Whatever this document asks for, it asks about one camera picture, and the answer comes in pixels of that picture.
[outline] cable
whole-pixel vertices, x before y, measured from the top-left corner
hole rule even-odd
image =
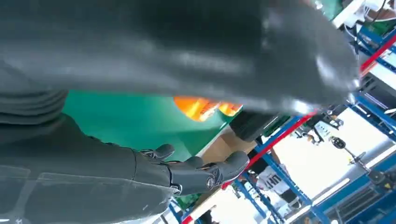
[[[354,46],[355,49],[355,54],[356,57],[359,57],[359,43],[358,43],[358,32],[357,32],[357,25],[354,26],[354,34],[351,34],[351,32],[349,32],[347,26],[344,24],[344,30],[345,32],[350,35],[354,40],[351,42],[351,44]]]
[[[387,5],[386,5],[386,4],[383,5],[382,10],[386,9],[386,10],[390,10],[390,11],[393,11],[394,13],[396,13],[396,10],[393,9],[391,6],[388,6],[388,7],[385,7],[385,6],[387,6]],[[371,21],[374,20],[373,18],[371,18],[370,16],[368,16],[368,11],[364,14],[364,17],[368,18],[368,19],[371,20]],[[392,18],[383,19],[383,20],[377,19],[377,20],[375,20],[375,21],[376,21],[376,22],[386,22],[386,21],[391,21],[391,20],[396,20],[396,16],[395,16],[395,17],[392,17]]]
[[[380,47],[367,61],[365,61],[361,67],[361,76],[366,74],[366,70],[370,69],[371,63],[379,58],[388,48],[390,48],[396,42],[396,35],[390,38],[382,47]]]
[[[370,8],[365,6],[364,7],[364,17],[366,17],[368,15],[368,13],[370,12]]]
[[[380,10],[378,10],[377,15],[375,16],[375,18],[368,24],[368,26],[371,26],[373,23],[375,23],[375,21],[377,21],[378,17],[380,16],[384,6],[385,6],[386,0],[384,0],[384,2],[382,3],[382,6],[380,8]]]

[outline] blue shelving rack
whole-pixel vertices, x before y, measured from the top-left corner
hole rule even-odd
[[[267,217],[267,215],[265,214],[265,211],[259,206],[259,204],[257,204],[255,199],[250,194],[250,192],[249,192],[250,189],[246,189],[245,186],[243,186],[243,184],[241,182],[239,182],[238,180],[235,180],[234,182],[235,182],[236,186],[239,188],[239,190],[243,193],[245,198],[248,199],[252,203],[252,205],[256,208],[256,210],[259,212],[259,214],[263,218]]]
[[[391,37],[396,35],[396,29],[390,32],[385,38],[382,38],[370,31],[366,28],[362,28],[360,31],[359,35],[359,40],[362,42],[364,46],[359,45],[359,50],[363,52],[364,54],[371,56],[376,49],[372,48],[368,43],[366,43],[365,38],[363,36],[368,37],[371,39],[372,42],[376,43],[378,48],[380,48],[384,43],[386,43]],[[393,53],[396,53],[396,47],[391,46],[389,48]],[[385,66],[388,68],[390,71],[396,73],[396,67],[393,66],[392,64],[386,62],[382,58],[377,58],[376,60],[379,64]],[[356,93],[355,98],[358,103],[352,105],[350,103],[347,103],[346,106],[351,108],[354,112],[356,112],[358,115],[363,117],[366,121],[368,121],[370,124],[372,124],[374,127],[376,127],[380,132],[388,136],[391,140],[396,142],[396,120],[392,119],[388,115],[384,114],[382,110],[378,108],[378,106],[370,103],[364,96],[364,94]],[[262,151],[266,146],[268,146],[271,142],[273,142],[277,137],[279,137],[283,132],[288,130],[291,126],[293,126],[300,117],[294,117],[292,118],[288,123],[286,123],[277,133],[275,133],[272,137],[270,137],[264,144],[258,144],[255,150],[257,152]],[[313,218],[312,215],[316,216],[316,218],[322,223],[322,224],[329,224],[330,219],[326,216],[325,212],[329,210],[332,206],[335,206],[338,201],[342,200],[343,198],[347,197],[349,194],[353,193],[356,191],[356,189],[359,189],[361,186],[367,185],[369,183],[369,179],[367,176],[362,176],[358,178],[357,180],[353,181],[352,183],[349,183],[346,187],[342,188],[339,190],[336,194],[333,194],[332,196],[328,197],[324,201],[320,202],[318,205],[312,204],[312,200],[304,194],[304,192],[291,180],[289,175],[277,164],[272,157],[269,154],[265,154],[263,156],[263,159],[277,172],[277,174],[289,185],[290,189],[300,197],[300,199],[304,202],[304,206],[310,206],[310,210],[306,212],[304,215],[301,216],[301,218],[304,219],[304,217],[309,216],[310,218]],[[375,169],[380,170],[380,171],[385,171],[392,167],[395,164],[396,161],[396,154],[390,156],[389,158],[385,159],[383,162],[378,164]],[[361,215],[365,216],[373,216],[375,212],[372,210],[376,210],[376,208],[379,208],[379,205],[384,205],[384,204],[389,204],[387,202],[389,201],[396,201],[396,191],[393,191],[391,193],[385,194],[381,200],[379,200],[377,203],[373,204],[370,206],[369,209],[366,209],[361,213]],[[383,218],[379,221],[379,223],[391,223],[390,221],[396,220],[396,207],[394,208],[387,208],[387,213],[384,214]],[[350,220],[349,223],[354,223],[354,221],[359,220],[359,217],[354,217],[354,220]]]
[[[177,223],[181,224],[183,223],[184,218],[186,218],[187,216],[189,216],[191,214],[192,208],[187,208],[186,210],[182,210],[180,208],[180,210],[182,211],[182,215],[179,215],[176,210],[175,210],[175,206],[179,206],[179,204],[177,203],[177,201],[175,199],[172,199],[169,203],[169,210],[171,211],[171,213],[173,214],[173,216],[175,217],[175,219],[177,220]],[[201,224],[201,221],[195,220],[195,223],[197,224]]]

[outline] wire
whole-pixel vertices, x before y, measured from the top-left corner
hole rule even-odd
[[[368,24],[368,26],[371,26],[373,23],[375,23],[375,21],[377,21],[378,17],[380,16],[380,14],[382,13],[382,10],[385,6],[386,0],[384,0],[384,2],[382,3],[382,6],[380,8],[380,10],[378,10],[377,15],[374,17],[374,19]]]
[[[354,36],[353,34],[351,34],[351,32],[349,32],[349,30],[348,30],[348,28],[347,28],[347,26],[344,24],[344,27],[345,27],[345,32],[348,34],[348,35],[350,35],[353,39],[355,39],[356,38],[356,36]]]
[[[355,54],[357,59],[359,59],[359,43],[358,43],[358,24],[355,24],[355,28],[354,28],[354,47],[355,47]]]

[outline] red metal bar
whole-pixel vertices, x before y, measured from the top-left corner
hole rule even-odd
[[[183,221],[182,224],[189,224],[190,222],[194,222],[194,219],[191,216],[187,216]]]
[[[267,147],[265,147],[261,152],[259,152],[257,155],[255,155],[249,162],[249,164],[247,165],[247,167],[245,168],[245,170],[249,169],[253,163],[255,163],[259,158],[261,158],[265,153],[267,153],[274,145],[276,145],[278,142],[280,142],[282,139],[286,138],[286,136],[288,136],[290,133],[292,133],[293,131],[295,131],[298,127],[300,127],[303,123],[305,123],[306,121],[308,121],[313,115],[315,115],[315,113],[312,114],[308,114],[305,117],[302,117],[300,120],[298,120],[298,122],[296,122],[292,127],[290,127],[289,129],[287,129],[285,132],[283,132],[278,138],[276,138],[273,142],[271,142],[270,144],[268,144]],[[230,185],[232,183],[232,181],[224,183],[221,188],[225,189],[228,185]]]
[[[391,37],[384,45],[382,45],[378,51],[376,51],[367,61],[360,66],[362,76],[372,68],[371,64],[375,62],[388,48],[390,48],[396,42],[396,35]]]

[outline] orange object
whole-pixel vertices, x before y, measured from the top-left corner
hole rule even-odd
[[[219,107],[219,101],[195,97],[174,97],[176,106],[194,121],[205,121]]]
[[[231,104],[231,103],[225,103],[222,102],[219,106],[219,110],[230,117],[233,117],[236,115],[236,113],[242,108],[241,104]]]

